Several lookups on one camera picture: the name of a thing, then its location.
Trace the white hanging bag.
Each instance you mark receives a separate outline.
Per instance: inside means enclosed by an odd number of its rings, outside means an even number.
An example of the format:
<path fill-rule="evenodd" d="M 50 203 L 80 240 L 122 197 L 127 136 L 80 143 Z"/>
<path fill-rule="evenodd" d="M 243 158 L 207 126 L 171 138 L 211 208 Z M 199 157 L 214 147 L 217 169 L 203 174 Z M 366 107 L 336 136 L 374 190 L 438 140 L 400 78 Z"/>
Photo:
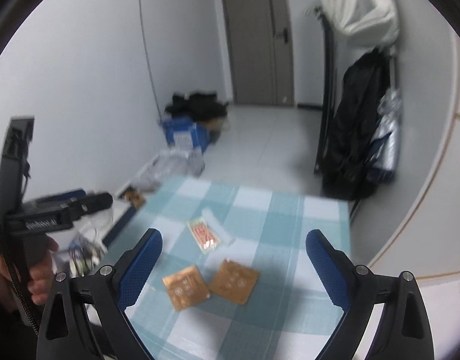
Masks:
<path fill-rule="evenodd" d="M 400 23 L 395 0 L 319 0 L 338 36 L 353 47 L 390 47 Z"/>

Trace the silver insulated bag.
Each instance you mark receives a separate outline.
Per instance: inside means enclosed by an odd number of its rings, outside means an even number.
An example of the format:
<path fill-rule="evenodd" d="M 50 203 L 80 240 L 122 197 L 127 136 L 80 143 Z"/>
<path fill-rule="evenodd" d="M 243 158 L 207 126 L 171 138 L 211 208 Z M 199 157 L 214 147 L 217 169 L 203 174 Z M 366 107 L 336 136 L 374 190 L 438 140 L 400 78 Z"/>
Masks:
<path fill-rule="evenodd" d="M 389 184 L 396 176 L 401 146 L 402 99 L 388 88 L 377 108 L 379 120 L 371 142 L 367 180 Z"/>

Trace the blue cardboard box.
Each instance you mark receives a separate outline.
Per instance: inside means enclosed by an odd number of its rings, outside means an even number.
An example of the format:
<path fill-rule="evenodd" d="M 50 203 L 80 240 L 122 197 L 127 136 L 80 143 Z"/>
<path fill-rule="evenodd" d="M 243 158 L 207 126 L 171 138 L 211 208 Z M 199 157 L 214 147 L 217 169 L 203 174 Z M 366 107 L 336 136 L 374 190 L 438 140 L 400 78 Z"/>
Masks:
<path fill-rule="evenodd" d="M 169 147 L 181 150 L 200 150 L 204 153 L 210 144 L 209 131 L 194 122 L 189 116 L 164 119 L 161 127 Z"/>

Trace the red checked snack packet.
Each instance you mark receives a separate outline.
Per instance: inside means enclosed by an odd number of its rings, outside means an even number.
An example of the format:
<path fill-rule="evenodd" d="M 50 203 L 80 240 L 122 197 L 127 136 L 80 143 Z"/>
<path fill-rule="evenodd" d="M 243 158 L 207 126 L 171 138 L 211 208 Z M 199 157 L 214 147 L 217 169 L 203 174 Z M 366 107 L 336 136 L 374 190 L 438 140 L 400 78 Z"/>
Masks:
<path fill-rule="evenodd" d="M 203 217 L 190 220 L 187 226 L 199 249 L 204 254 L 220 246 L 220 238 L 211 230 Z"/>

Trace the grey plastic mailer bag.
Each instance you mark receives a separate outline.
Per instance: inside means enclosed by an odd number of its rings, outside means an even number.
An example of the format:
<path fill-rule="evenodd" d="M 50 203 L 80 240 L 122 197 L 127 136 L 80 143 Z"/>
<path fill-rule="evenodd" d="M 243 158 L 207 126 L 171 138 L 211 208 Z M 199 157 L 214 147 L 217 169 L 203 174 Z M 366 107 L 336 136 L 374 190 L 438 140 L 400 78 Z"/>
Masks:
<path fill-rule="evenodd" d="M 199 177 L 204 169 L 200 149 L 165 149 L 143 166 L 130 181 L 130 186 L 139 192 L 152 192 L 173 176 Z"/>

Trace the brown door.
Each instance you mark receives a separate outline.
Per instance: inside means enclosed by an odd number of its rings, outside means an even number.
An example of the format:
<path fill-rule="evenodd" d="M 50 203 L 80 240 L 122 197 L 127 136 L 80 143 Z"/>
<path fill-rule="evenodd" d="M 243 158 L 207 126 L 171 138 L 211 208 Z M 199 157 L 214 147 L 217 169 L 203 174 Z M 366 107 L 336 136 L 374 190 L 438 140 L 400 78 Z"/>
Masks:
<path fill-rule="evenodd" d="M 232 94 L 239 105 L 294 105 L 288 0 L 222 0 Z"/>

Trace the teal checked tablecloth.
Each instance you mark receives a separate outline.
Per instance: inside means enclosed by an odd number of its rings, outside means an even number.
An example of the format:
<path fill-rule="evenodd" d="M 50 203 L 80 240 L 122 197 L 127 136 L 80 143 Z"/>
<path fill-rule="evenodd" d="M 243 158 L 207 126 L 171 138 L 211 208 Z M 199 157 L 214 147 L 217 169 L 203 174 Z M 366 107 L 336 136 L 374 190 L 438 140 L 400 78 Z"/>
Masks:
<path fill-rule="evenodd" d="M 209 207 L 235 241 L 203 253 L 187 223 Z M 156 359 L 315 359 L 342 316 L 306 254 L 306 235 L 319 229 L 350 251 L 345 202 L 174 177 L 137 211 L 111 244 L 115 263 L 146 230 L 163 236 L 163 252 L 127 316 Z M 239 306 L 211 296 L 175 311 L 162 278 L 195 265 L 206 281 L 224 259 L 252 267 L 260 278 Z"/>

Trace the dark blue box lid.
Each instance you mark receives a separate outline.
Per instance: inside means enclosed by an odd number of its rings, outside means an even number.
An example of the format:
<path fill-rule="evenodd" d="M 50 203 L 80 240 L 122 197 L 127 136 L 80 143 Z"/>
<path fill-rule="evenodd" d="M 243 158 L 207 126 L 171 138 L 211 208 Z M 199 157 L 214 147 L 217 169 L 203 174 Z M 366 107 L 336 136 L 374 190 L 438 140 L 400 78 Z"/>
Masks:
<path fill-rule="evenodd" d="M 118 220 L 110 227 L 110 230 L 102 237 L 102 244 L 106 248 L 109 248 L 111 244 L 115 241 L 115 239 L 119 236 L 119 234 L 127 227 L 127 225 L 131 222 L 135 214 L 137 213 L 137 209 L 134 205 L 130 205 L 127 211 L 125 211 Z"/>

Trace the brown paper ball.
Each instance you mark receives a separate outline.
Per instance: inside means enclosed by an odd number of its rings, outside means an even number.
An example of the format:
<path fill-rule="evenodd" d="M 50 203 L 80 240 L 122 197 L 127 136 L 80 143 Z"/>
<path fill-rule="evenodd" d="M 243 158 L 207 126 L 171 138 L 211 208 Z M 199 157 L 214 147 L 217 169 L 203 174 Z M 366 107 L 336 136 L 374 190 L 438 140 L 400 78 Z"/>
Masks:
<path fill-rule="evenodd" d="M 138 210 L 146 203 L 144 196 L 135 189 L 127 189 L 123 193 L 123 198 Z"/>

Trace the brown sachet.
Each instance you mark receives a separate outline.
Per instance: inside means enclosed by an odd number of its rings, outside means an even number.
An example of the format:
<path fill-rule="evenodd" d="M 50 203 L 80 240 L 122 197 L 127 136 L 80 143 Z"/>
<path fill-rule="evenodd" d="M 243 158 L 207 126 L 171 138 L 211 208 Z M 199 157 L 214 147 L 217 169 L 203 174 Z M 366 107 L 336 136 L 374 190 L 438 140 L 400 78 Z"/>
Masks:
<path fill-rule="evenodd" d="M 231 303 L 243 306 L 248 302 L 259 278 L 259 271 L 224 259 L 208 284 L 208 288 L 212 293 Z"/>
<path fill-rule="evenodd" d="M 175 311 L 196 306 L 211 297 L 211 292 L 195 265 L 163 277 L 162 281 Z"/>

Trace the white wardrobe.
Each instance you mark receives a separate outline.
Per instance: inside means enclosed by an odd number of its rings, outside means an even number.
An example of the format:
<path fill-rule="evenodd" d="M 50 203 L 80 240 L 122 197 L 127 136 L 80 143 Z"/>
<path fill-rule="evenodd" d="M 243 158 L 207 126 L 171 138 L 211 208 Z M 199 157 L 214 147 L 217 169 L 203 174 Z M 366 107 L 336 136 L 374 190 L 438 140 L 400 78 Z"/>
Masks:
<path fill-rule="evenodd" d="M 460 40 L 453 32 L 399 50 L 396 179 L 363 203 L 351 257 L 374 272 L 460 274 Z"/>

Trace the black clothes pile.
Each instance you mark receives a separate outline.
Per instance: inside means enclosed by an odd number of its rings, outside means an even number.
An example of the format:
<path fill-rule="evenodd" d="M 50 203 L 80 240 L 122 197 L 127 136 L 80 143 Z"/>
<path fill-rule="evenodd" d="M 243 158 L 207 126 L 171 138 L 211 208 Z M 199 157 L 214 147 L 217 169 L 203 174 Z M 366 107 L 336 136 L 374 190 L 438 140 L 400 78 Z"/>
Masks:
<path fill-rule="evenodd" d="M 172 119 L 189 117 L 194 122 L 206 122 L 224 118 L 228 115 L 229 102 L 220 102 L 216 92 L 174 93 L 172 101 L 165 107 L 165 112 Z"/>

